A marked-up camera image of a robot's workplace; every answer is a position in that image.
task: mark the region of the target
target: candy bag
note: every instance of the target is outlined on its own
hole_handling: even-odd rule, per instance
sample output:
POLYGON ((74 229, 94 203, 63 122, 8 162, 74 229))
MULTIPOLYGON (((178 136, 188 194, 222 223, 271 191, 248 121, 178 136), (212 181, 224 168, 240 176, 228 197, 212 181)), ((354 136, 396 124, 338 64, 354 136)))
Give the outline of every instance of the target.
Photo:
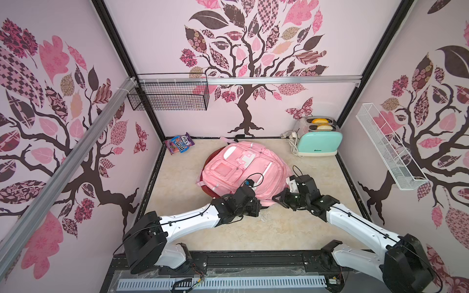
POLYGON ((165 145, 169 152, 174 154, 175 152, 185 152, 191 145, 194 145, 194 141, 190 138, 190 135, 186 132, 185 135, 178 135, 171 139, 165 140, 165 145))

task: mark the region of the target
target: pink backpack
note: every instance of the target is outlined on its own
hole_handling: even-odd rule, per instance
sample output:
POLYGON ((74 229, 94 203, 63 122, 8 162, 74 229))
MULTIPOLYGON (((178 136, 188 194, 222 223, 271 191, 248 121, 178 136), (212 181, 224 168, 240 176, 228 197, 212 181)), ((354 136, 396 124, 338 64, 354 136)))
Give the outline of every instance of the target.
POLYGON ((242 141, 222 149, 204 167, 198 184, 222 196, 233 194, 249 177, 261 204, 271 206, 275 203, 272 196, 287 187, 285 179, 290 175, 288 165, 274 152, 261 144, 242 141))

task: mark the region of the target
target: mint green toaster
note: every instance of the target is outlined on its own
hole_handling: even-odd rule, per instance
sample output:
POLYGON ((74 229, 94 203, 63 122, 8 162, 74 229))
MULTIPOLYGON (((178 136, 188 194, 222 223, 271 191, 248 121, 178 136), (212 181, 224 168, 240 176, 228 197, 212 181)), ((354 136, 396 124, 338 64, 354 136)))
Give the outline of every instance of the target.
POLYGON ((334 119, 324 116, 309 116, 299 119, 293 128, 298 136, 298 155, 300 156, 334 156, 342 142, 342 133, 334 119), (311 123, 316 118, 330 121, 332 130, 316 130, 318 124, 311 123))

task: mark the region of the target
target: beige floor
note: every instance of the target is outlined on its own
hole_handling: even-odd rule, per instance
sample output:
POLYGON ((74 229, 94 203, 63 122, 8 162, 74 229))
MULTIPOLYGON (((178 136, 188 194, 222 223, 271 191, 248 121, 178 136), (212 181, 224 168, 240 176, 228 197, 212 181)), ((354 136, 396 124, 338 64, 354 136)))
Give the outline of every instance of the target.
MULTIPOLYGON (((335 156, 299 158, 291 154, 283 139, 252 139, 274 151, 291 167, 297 165, 303 174, 314 178, 321 194, 339 199, 360 214, 350 188, 335 156)), ((199 208, 212 199, 196 185, 207 157, 226 146, 221 140, 197 139, 187 152, 166 154, 156 179, 146 212, 159 216, 179 214, 199 208)), ((244 217, 238 223, 194 232, 178 241, 190 250, 297 250, 321 249, 337 239, 348 245, 367 248, 345 231, 323 222, 307 211, 293 212, 276 204, 261 210, 259 217, 244 217)))

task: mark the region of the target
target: white wire basket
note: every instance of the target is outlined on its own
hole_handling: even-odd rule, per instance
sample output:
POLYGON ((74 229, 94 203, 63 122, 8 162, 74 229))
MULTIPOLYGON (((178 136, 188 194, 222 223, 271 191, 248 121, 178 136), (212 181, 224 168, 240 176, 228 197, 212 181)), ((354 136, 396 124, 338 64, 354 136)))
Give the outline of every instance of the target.
POLYGON ((410 151, 373 103, 362 104, 356 117, 400 190, 414 190, 428 182, 410 151))

